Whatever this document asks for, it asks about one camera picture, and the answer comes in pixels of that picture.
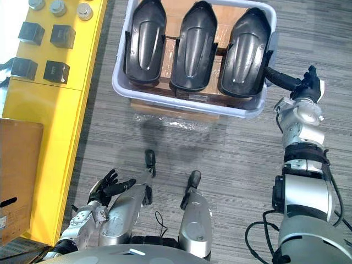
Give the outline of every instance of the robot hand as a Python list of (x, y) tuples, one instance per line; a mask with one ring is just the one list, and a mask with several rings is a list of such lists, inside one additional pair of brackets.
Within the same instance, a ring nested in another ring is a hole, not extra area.
[(319, 102), (324, 95), (325, 84), (317, 76), (316, 68), (311, 65), (302, 80), (280, 73), (270, 67), (264, 69), (265, 77), (277, 86), (291, 91), (290, 98), (309, 98), (314, 103)]
[(98, 201), (102, 206), (107, 207), (112, 196), (121, 194), (130, 189), (136, 183), (136, 179), (130, 179), (119, 184), (117, 184), (117, 182), (117, 172), (115, 169), (112, 169), (103, 179), (93, 186), (89, 193), (88, 204), (91, 201)]

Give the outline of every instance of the black plastic part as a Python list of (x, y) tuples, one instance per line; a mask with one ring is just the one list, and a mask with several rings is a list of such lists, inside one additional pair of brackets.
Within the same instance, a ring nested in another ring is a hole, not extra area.
[(189, 199), (189, 195), (190, 195), (188, 192), (189, 188), (193, 187), (193, 188), (197, 189), (201, 178), (202, 178), (202, 174), (199, 170), (192, 171), (190, 177), (188, 178), (188, 183), (187, 183), (187, 187), (185, 190), (185, 195), (183, 196), (182, 202), (180, 205), (182, 210), (185, 210), (186, 206), (188, 204), (188, 199)]
[(34, 80), (38, 64), (30, 59), (14, 58), (11, 75)]
[(295, 89), (290, 98), (310, 98), (314, 103), (317, 103), (321, 97), (320, 79), (317, 76), (316, 68), (310, 65), (308, 71), (304, 74), (302, 85)]
[(188, 193), (188, 190), (190, 187), (197, 189), (201, 179), (202, 179), (202, 174), (199, 170), (192, 171), (190, 177), (188, 178), (185, 194)]
[(69, 72), (70, 66), (66, 63), (48, 60), (43, 78), (53, 83), (67, 84)]
[(235, 24), (225, 60), (223, 60), (218, 88), (229, 96), (252, 97), (263, 88), (264, 67), (271, 28), (258, 8), (249, 9)]
[(58, 243), (56, 243), (56, 245), (51, 249), (51, 251), (65, 255), (78, 251), (78, 248), (73, 241), (69, 239), (63, 239), (58, 241)]
[(136, 179), (130, 179), (123, 183), (113, 184), (106, 187), (103, 190), (103, 192), (105, 193), (106, 196), (110, 196), (110, 197), (114, 195), (118, 195), (130, 189), (136, 182), (137, 182)]
[(22, 42), (40, 46), (44, 32), (45, 29), (38, 23), (23, 22), (18, 38)]
[[(117, 179), (117, 172), (115, 169), (111, 169), (103, 179), (98, 181), (94, 187), (90, 190), (89, 193), (89, 198), (88, 198), (88, 204), (91, 201), (98, 201), (100, 202), (103, 206), (108, 207), (110, 201), (111, 201), (111, 196), (109, 195), (114, 195), (112, 192), (115, 191), (107, 189), (110, 186), (115, 185), (118, 182)], [(119, 185), (119, 187), (124, 186), (128, 181), (122, 183)]]
[(68, 25), (54, 25), (50, 42), (58, 48), (73, 48), (76, 31)]
[(287, 216), (310, 216), (318, 218), (320, 220), (326, 221), (327, 214), (316, 208), (312, 208), (304, 205), (288, 205), (287, 206)]
[(216, 27), (216, 16), (209, 3), (196, 2), (187, 12), (175, 44), (171, 87), (197, 92), (207, 86), (217, 49)]
[(146, 150), (145, 152), (145, 165), (147, 169), (152, 169), (153, 178), (156, 176), (156, 158), (155, 153), (152, 150)]
[(160, 0), (143, 0), (126, 31), (124, 72), (129, 80), (156, 83), (160, 77), (166, 37), (166, 13)]
[(319, 172), (310, 172), (302, 169), (292, 169), (291, 165), (287, 165), (283, 167), (282, 174), (291, 174), (291, 175), (309, 177), (314, 179), (323, 179), (323, 175)]
[(161, 238), (160, 236), (134, 236), (131, 238), (130, 244), (142, 245), (160, 245), (169, 246), (171, 248), (179, 248), (177, 241), (173, 238)]
[(143, 205), (151, 205), (153, 203), (153, 190), (150, 186), (145, 188), (145, 196), (142, 203)]
[(270, 67), (266, 67), (265, 77), (273, 84), (291, 91), (290, 98), (295, 100), (299, 97), (309, 98), (317, 103), (321, 97), (320, 79), (317, 76), (316, 68), (311, 65), (304, 74), (302, 81), (287, 74), (280, 73)]
[(275, 186), (273, 186), (273, 194), (271, 205), (273, 209), (279, 213), (284, 213), (285, 209), (285, 180), (283, 176), (275, 177)]
[(291, 258), (289, 255), (282, 255), (281, 247), (275, 251), (273, 255), (273, 264), (286, 264), (291, 263)]
[(280, 73), (270, 67), (265, 67), (264, 74), (270, 82), (288, 91), (294, 91), (298, 86), (302, 85), (300, 79)]
[(292, 144), (285, 148), (284, 161), (291, 160), (312, 160), (327, 163), (327, 159), (321, 148), (311, 143)]
[(189, 199), (189, 192), (186, 193), (183, 198), (182, 198), (182, 202), (181, 202), (181, 205), (180, 205), (180, 208), (182, 210), (186, 210), (186, 206), (188, 204), (188, 199)]

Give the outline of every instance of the white plastic bin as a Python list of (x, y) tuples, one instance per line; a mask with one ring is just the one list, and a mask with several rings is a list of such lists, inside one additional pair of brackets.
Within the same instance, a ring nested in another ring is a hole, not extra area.
[[(207, 0), (211, 4), (221, 5), (221, 6), (235, 6), (243, 8), (260, 8), (266, 15), (268, 22), (271, 26), (272, 38), (269, 43), (270, 47), (276, 47), (277, 38), (273, 37), (276, 29), (276, 12), (268, 4), (245, 1), (245, 0)], [(264, 84), (263, 90), (251, 100), (245, 102), (242, 106), (238, 108), (216, 106), (213, 104), (187, 101), (178, 98), (172, 98), (162, 95), (154, 95), (151, 93), (134, 91), (131, 90), (131, 84), (123, 72), (124, 63), (124, 52), (125, 52), (125, 31), (129, 31), (132, 24), (133, 11), (138, 5), (138, 0), (129, 0), (126, 10), (125, 22), (122, 28), (122, 34), (120, 38), (120, 44), (117, 52), (116, 64), (114, 72), (112, 75), (112, 86), (116, 93), (128, 98), (135, 98), (143, 100), (147, 103), (153, 105), (166, 106), (171, 108), (183, 109), (187, 111), (194, 111), (206, 114), (223, 114), (226, 116), (241, 117), (241, 118), (251, 118), (259, 115), (265, 105), (265, 100), (267, 96), (267, 84)]]

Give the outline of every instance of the black joint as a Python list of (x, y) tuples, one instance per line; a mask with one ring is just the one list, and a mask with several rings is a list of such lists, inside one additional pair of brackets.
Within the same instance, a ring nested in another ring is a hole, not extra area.
[(273, 255), (273, 264), (286, 264), (291, 263), (289, 255), (282, 255), (281, 247)]
[(58, 241), (58, 243), (56, 243), (55, 247), (53, 247), (51, 251), (65, 255), (65, 254), (78, 251), (78, 248), (73, 241), (69, 239), (63, 239)]
[(145, 188), (145, 196), (143, 199), (143, 205), (151, 205), (153, 203), (153, 191), (150, 186)]
[(159, 245), (169, 246), (170, 248), (178, 248), (177, 241), (173, 238), (161, 238), (160, 236), (134, 236), (129, 241), (130, 244), (142, 244), (142, 245)]
[(326, 163), (324, 152), (317, 145), (312, 143), (292, 144), (285, 148), (284, 161), (311, 160)]

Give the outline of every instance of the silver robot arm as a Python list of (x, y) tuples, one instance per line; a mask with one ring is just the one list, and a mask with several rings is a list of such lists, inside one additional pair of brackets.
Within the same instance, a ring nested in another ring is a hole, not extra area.
[(108, 213), (108, 221), (101, 226), (99, 246), (128, 243), (141, 206), (152, 202), (152, 176), (153, 171), (146, 168), (137, 183), (116, 199)]
[(317, 102), (325, 84), (313, 66), (302, 81), (270, 68), (266, 77), (292, 92), (275, 106), (285, 152), (282, 175), (276, 177), (272, 196), (273, 208), (284, 215), (273, 263), (352, 263), (343, 234), (335, 227), (343, 210), (337, 223), (328, 222), (337, 186), (323, 145), (325, 136), (318, 127), (324, 118)]
[(117, 173), (112, 169), (94, 185), (89, 194), (88, 204), (78, 209), (69, 227), (62, 233), (55, 247), (46, 254), (44, 260), (87, 248), (90, 236), (108, 219), (107, 206), (111, 197), (123, 193), (136, 183), (135, 179), (119, 184), (117, 181)]

